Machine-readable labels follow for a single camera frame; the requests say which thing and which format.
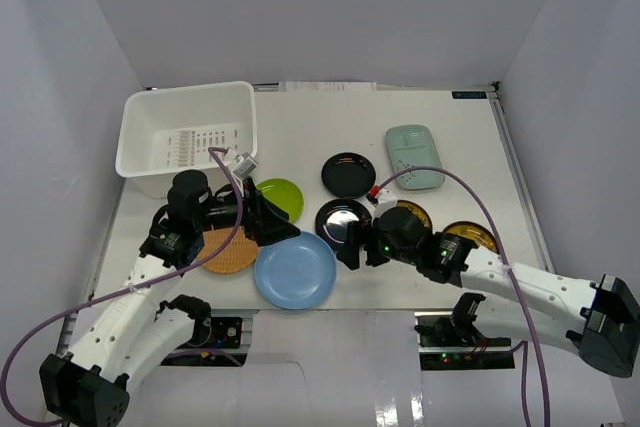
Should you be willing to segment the blue round plate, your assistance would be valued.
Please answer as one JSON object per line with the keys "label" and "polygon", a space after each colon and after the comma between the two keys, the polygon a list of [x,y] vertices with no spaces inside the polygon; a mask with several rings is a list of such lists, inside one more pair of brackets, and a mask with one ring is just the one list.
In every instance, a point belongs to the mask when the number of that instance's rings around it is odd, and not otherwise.
{"label": "blue round plate", "polygon": [[330,246],[317,235],[299,236],[263,247],[254,263],[258,291],[286,310],[315,308],[333,292],[337,262]]}

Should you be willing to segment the woven bamboo round plate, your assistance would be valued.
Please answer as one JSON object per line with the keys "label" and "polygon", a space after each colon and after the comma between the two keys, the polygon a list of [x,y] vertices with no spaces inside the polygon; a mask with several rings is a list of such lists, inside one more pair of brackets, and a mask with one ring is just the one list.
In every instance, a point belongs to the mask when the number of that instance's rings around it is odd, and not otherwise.
{"label": "woven bamboo round plate", "polygon": [[[213,252],[229,237],[231,228],[211,230],[204,233],[204,247],[198,254],[196,261],[200,262],[210,257]],[[255,261],[260,248],[245,237],[239,229],[231,242],[216,257],[201,264],[209,272],[221,275],[236,274]]]}

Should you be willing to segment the green round plate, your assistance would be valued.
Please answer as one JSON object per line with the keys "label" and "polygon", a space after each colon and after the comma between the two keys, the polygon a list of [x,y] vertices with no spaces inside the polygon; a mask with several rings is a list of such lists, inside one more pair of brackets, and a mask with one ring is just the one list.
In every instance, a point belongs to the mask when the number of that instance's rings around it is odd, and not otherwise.
{"label": "green round plate", "polygon": [[271,178],[260,182],[257,188],[267,200],[288,214],[290,222],[295,223],[299,219],[304,209],[304,196],[295,183]]}

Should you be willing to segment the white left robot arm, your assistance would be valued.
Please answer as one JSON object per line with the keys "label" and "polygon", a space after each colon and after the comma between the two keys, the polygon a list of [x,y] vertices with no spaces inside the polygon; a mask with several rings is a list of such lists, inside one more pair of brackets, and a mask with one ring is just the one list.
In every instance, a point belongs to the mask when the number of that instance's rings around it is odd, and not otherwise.
{"label": "white left robot arm", "polygon": [[235,227],[260,247],[299,235],[251,178],[230,187],[234,201],[215,197],[201,171],[174,177],[124,294],[107,303],[65,354],[51,354],[42,363],[39,376],[50,413],[77,426],[116,426],[146,375],[177,347],[209,339],[208,303],[186,295],[165,299],[203,249],[205,232]]}

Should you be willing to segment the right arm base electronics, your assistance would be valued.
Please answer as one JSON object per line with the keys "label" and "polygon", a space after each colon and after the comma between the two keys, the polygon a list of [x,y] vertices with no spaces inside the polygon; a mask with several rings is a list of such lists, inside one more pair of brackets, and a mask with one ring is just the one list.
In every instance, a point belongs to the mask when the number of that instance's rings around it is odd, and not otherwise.
{"label": "right arm base electronics", "polygon": [[511,370],[514,347],[508,338],[475,336],[468,339],[454,332],[450,311],[416,312],[414,330],[423,372]]}

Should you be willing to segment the black glossy plate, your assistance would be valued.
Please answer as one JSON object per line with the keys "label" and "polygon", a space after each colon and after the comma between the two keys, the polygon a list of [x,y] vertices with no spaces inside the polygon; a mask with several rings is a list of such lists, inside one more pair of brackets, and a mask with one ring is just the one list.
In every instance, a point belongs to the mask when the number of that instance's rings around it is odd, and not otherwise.
{"label": "black glossy plate", "polygon": [[370,222],[369,210],[352,199],[333,199],[325,203],[315,217],[315,233],[334,252],[339,252],[347,238],[347,224],[352,221]]}

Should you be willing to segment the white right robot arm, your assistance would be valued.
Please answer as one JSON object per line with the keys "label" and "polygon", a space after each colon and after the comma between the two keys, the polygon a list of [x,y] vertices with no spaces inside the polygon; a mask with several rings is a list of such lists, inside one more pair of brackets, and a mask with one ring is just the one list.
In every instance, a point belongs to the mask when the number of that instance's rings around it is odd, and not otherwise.
{"label": "white right robot arm", "polygon": [[451,232],[433,232],[403,207],[350,222],[338,259],[349,269],[390,261],[432,282],[464,289],[451,317],[453,337],[537,341],[577,355],[597,371],[629,378],[639,352],[639,303],[620,278],[575,279],[500,256]]}

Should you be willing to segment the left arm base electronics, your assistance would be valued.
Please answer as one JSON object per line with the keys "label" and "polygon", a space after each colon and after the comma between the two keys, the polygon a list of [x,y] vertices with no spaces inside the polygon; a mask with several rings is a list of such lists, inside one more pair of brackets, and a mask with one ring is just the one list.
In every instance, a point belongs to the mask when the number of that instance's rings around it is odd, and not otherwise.
{"label": "left arm base electronics", "polygon": [[199,333],[181,345],[175,354],[162,361],[163,366],[242,367],[248,343],[243,340],[242,317],[211,317]]}

